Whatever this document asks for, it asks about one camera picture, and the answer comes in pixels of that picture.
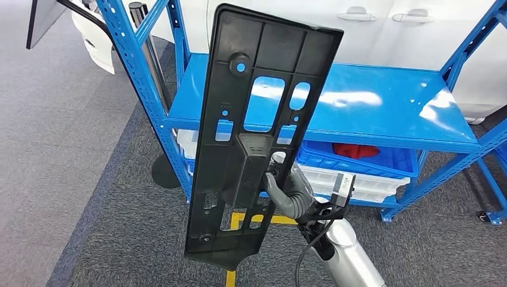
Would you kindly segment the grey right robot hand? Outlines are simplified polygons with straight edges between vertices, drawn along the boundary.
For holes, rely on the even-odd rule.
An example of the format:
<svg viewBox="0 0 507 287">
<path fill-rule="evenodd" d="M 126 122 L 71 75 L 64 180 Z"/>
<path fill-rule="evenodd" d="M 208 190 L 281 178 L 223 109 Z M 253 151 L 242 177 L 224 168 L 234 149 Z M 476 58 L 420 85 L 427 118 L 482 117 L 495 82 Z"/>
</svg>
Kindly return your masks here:
<svg viewBox="0 0 507 287">
<path fill-rule="evenodd" d="M 291 219 L 302 217 L 313 203 L 313 190 L 297 163 L 291 167 L 290 174 L 282 189 L 277 185 L 275 174 L 281 170 L 285 161 L 284 152 L 272 155 L 268 170 L 262 177 L 264 191 L 282 215 Z"/>
</svg>

